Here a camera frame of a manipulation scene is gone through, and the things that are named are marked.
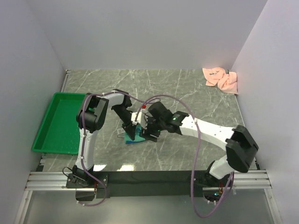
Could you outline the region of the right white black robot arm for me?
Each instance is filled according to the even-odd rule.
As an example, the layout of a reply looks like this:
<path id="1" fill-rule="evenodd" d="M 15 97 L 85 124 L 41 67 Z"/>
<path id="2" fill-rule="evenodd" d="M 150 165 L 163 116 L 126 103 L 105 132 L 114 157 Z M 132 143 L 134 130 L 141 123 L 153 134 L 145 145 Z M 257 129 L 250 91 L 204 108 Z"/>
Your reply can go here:
<path id="1" fill-rule="evenodd" d="M 156 140 L 161 131 L 196 137 L 225 151 L 225 156 L 213 161 L 206 174 L 206 182 L 216 186 L 231 172 L 247 173 L 258 152 L 258 145 L 242 125 L 236 127 L 209 123 L 190 114 L 172 113 L 161 102 L 153 103 L 148 109 L 141 109 L 131 116 L 134 125 L 141 125 L 146 138 Z"/>

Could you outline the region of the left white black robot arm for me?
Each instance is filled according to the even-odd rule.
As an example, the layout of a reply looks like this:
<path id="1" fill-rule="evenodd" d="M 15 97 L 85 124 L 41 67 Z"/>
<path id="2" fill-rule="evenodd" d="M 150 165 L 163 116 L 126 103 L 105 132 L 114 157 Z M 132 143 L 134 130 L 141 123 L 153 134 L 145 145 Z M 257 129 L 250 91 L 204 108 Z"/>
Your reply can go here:
<path id="1" fill-rule="evenodd" d="M 72 174 L 77 177 L 78 183 L 87 188 L 93 184 L 93 155 L 95 141 L 99 130 L 103 127 L 110 108 L 123 122 L 125 133 L 135 140 L 135 125 L 132 124 L 132 112 L 128 110 L 132 106 L 131 96 L 118 89 L 106 94 L 87 93 L 76 116 L 79 126 L 80 143 L 79 153 Z"/>

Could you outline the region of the pink towel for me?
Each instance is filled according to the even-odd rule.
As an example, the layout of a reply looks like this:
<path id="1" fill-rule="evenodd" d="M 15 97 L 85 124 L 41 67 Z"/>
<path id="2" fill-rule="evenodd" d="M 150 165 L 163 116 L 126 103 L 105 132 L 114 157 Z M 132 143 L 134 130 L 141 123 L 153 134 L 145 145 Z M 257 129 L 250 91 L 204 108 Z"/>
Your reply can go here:
<path id="1" fill-rule="evenodd" d="M 202 69 L 206 79 L 206 86 L 217 86 L 222 92 L 238 95 L 237 73 L 228 73 L 220 67 Z"/>

